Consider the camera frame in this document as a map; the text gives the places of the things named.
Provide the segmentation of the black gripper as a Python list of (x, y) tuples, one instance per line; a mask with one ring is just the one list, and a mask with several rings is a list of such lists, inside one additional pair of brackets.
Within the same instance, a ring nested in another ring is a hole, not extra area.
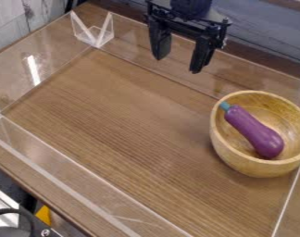
[(172, 52), (172, 28), (188, 37), (196, 37), (190, 72), (197, 74), (209, 64), (216, 48), (225, 46), (226, 29), (232, 20), (212, 6), (213, 0), (145, 0), (148, 4), (149, 37), (153, 56), (157, 60)]

